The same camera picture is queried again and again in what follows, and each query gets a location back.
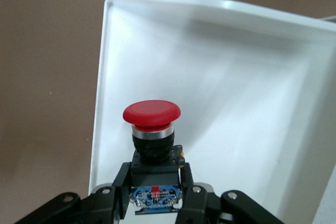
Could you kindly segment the white plastic drawer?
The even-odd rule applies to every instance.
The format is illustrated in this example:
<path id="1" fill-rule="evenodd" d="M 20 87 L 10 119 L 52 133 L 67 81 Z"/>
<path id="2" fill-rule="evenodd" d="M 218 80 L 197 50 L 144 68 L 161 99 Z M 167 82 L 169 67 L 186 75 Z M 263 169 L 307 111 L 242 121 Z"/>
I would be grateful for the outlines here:
<path id="1" fill-rule="evenodd" d="M 336 164 L 336 23 L 229 0 L 106 0 L 89 189 L 131 160 L 123 110 L 176 103 L 197 182 L 312 224 Z"/>

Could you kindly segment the red mushroom push button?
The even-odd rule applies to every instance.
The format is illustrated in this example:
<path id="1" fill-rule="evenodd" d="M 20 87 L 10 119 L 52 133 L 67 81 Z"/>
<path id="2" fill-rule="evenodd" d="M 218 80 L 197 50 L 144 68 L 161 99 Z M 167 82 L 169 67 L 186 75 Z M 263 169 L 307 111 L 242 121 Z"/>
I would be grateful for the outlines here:
<path id="1" fill-rule="evenodd" d="M 185 158 L 182 146 L 174 144 L 173 126 L 180 115 L 180 108 L 165 100 L 136 102 L 123 112 L 135 147 L 130 200 L 136 215 L 168 214 L 180 208 Z"/>

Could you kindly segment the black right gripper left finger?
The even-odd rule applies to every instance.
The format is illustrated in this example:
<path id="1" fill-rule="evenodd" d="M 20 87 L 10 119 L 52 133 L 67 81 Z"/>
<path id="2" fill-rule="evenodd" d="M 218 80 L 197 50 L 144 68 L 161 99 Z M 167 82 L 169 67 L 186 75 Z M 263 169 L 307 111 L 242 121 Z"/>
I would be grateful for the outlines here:
<path id="1" fill-rule="evenodd" d="M 90 196 L 90 224 L 119 224 L 126 216 L 131 194 L 131 163 L 123 163 L 112 183 L 96 186 Z"/>

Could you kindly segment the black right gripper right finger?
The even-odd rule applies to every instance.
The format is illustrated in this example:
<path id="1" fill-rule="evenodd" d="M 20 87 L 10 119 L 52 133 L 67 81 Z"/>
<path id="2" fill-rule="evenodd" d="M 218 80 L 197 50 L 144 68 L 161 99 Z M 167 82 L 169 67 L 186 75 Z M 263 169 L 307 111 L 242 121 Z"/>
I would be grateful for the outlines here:
<path id="1" fill-rule="evenodd" d="M 218 196 L 202 185 L 194 183 L 189 163 L 181 168 L 183 205 L 175 224 L 218 224 Z"/>

